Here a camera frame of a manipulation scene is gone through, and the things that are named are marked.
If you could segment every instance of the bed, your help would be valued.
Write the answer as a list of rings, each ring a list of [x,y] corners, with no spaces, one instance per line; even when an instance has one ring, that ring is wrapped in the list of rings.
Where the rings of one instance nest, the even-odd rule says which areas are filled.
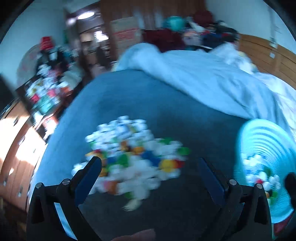
[[[225,64],[221,66],[227,73],[235,72],[241,78],[255,81],[239,69]],[[225,114],[224,107],[218,111],[217,105],[203,104],[204,98],[198,99],[200,96],[186,91],[177,82],[153,77],[143,69],[135,70],[141,68],[135,68],[131,62],[120,65],[120,68],[122,71],[105,73],[94,79],[66,110],[32,179],[29,196],[37,182],[55,185],[72,177],[73,165],[85,161],[84,155],[91,151],[85,136],[96,131],[98,124],[122,115],[145,119],[156,138],[171,137],[192,150],[181,176],[162,182],[160,188],[132,212],[122,209],[127,202],[124,196],[98,192],[89,195],[79,208],[104,241],[149,228],[155,229],[157,240],[195,240],[218,211],[201,183],[195,160],[204,157],[227,177],[232,177],[237,133],[248,119],[254,118],[252,114],[263,115],[265,110],[256,107],[255,111],[250,111],[248,105],[253,102],[245,102],[247,106],[239,108],[228,99],[224,107],[230,103],[231,111],[239,114]],[[256,98],[273,103],[272,108],[266,109],[269,113],[266,118],[273,118],[289,131],[273,94],[263,84],[259,85],[262,96]],[[60,207],[57,206],[57,210],[66,232],[71,235]]]

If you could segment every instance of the wooden cabinet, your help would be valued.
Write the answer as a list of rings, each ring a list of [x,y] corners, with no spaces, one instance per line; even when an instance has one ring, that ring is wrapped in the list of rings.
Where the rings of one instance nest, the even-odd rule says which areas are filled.
[[[0,120],[0,196],[26,210],[30,181],[45,142],[21,102]]]

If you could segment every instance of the wooden headboard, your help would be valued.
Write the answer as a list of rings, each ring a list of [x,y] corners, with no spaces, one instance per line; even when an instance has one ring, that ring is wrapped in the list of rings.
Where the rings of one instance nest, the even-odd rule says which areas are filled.
[[[244,34],[241,34],[239,50],[249,56],[260,72],[270,73],[296,89],[296,55],[293,52],[280,45],[272,48],[268,40]]]

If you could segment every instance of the cardboard box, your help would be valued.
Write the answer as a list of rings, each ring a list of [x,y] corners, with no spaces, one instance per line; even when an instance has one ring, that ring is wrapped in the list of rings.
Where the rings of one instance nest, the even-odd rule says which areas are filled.
[[[111,21],[111,29],[116,44],[117,57],[130,46],[142,42],[142,32],[135,17]]]

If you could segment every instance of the metal screw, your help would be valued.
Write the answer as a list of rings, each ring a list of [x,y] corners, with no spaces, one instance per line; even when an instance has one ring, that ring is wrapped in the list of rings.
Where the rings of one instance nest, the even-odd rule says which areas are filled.
[[[236,180],[230,179],[229,183],[233,186],[235,186],[237,184]]]
[[[42,183],[37,183],[35,187],[40,188],[41,186],[42,186]]]
[[[63,181],[62,181],[62,184],[63,185],[68,185],[70,183],[70,179],[64,179]]]

